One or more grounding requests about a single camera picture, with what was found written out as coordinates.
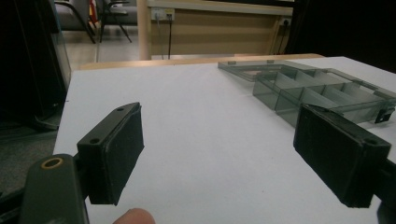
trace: dark background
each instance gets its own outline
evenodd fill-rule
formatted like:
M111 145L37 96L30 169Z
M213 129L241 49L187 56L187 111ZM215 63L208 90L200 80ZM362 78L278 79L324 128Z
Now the dark background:
M256 5L274 0L219 0ZM396 73L396 1L300 0L294 7L285 53L346 56Z

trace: white tabletop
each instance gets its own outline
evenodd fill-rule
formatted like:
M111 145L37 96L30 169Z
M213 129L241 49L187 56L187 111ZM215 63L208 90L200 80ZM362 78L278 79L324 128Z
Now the white tabletop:
M396 75L344 58L293 60L335 68L396 91ZM253 83L216 63L76 71L54 154L114 108L142 105L145 148L118 206L91 205L91 223L130 208L173 223L376 223L379 200L347 208L292 145L294 129L252 95ZM364 128L396 145L396 115ZM394 149L389 156L396 161Z

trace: floor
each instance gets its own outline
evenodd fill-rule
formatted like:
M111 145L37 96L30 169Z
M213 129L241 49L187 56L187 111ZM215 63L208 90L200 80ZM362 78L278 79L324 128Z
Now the floor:
M125 26L132 43L118 26L107 26L102 43L96 35L93 44L85 32L66 31L64 41L72 71L85 63L121 62L139 60L139 43L136 26Z
M134 61L139 59L137 27L125 27L132 43L118 26L107 26L102 43L93 44L85 32L63 31L66 52L72 71L85 63ZM59 125L60 108L47 123ZM16 123L0 124L0 203L19 193L29 167L52 155L57 132L37 133Z

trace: wall outlet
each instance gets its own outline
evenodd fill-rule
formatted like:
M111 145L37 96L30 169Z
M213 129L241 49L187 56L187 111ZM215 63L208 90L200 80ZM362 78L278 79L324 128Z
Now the wall outlet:
M160 21L169 21L168 15L172 16L172 21L175 20L175 9L168 8L168 7L152 7L151 8L151 19L153 21L158 20Z
M288 26L290 26L291 25L291 17L281 17L280 18L280 22L279 22L279 25L288 25Z

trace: transparent plastic box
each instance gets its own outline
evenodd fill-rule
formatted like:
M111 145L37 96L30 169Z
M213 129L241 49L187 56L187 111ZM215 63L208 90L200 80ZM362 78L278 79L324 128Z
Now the transparent plastic box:
M253 95L293 127L302 103L328 108L355 123L387 121L395 110L396 93L331 68L287 61L227 62L219 68L254 81Z

